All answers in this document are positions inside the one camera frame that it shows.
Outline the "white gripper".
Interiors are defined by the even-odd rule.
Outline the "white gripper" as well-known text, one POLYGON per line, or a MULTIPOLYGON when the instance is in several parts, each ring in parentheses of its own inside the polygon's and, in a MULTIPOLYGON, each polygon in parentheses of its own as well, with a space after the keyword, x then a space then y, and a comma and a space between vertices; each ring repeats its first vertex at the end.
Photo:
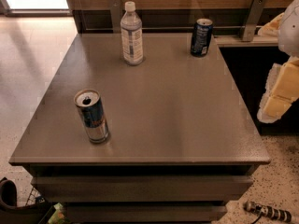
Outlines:
POLYGON ((299 0, 293 0, 258 31, 259 36, 278 36, 278 48, 289 56, 299 56, 299 0))

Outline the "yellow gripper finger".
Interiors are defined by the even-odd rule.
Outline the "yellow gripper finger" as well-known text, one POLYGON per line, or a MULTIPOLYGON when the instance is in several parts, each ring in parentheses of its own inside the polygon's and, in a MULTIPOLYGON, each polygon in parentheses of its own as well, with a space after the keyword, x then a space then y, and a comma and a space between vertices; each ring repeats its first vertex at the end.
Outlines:
POLYGON ((265 93, 257 113, 258 121, 274 123, 281 119, 299 98, 299 64, 274 63, 269 71, 265 93))

